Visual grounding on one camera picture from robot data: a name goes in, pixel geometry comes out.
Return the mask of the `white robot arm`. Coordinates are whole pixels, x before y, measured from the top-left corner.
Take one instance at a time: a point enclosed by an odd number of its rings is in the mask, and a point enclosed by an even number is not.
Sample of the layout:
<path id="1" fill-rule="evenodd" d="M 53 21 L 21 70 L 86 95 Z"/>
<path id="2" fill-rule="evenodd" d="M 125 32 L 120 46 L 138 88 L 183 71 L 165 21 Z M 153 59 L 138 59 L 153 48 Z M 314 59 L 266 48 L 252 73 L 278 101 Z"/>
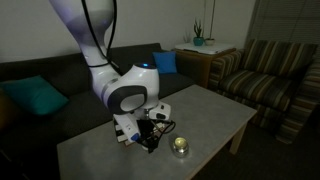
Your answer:
<path id="1" fill-rule="evenodd" d="M 49 0 L 78 43 L 92 74 L 95 94 L 108 108 L 131 142 L 152 152 L 159 138 L 136 125 L 159 104 L 159 75 L 148 63 L 138 63 L 123 74 L 111 60 L 105 32 L 116 26 L 116 0 Z"/>

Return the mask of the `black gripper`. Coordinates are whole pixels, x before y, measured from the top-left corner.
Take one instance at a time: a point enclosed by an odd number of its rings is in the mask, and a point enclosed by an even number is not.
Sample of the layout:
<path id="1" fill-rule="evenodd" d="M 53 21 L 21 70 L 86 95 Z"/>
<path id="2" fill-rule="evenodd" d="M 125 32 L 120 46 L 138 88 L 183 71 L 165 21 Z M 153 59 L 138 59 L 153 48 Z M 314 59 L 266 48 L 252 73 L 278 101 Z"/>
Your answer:
<path id="1" fill-rule="evenodd" d="M 158 148 L 159 137 L 155 132 L 159 127 L 150 120 L 138 120 L 137 124 L 140 131 L 138 142 L 142 143 L 144 150 L 148 150 L 149 153 L 152 153 Z"/>

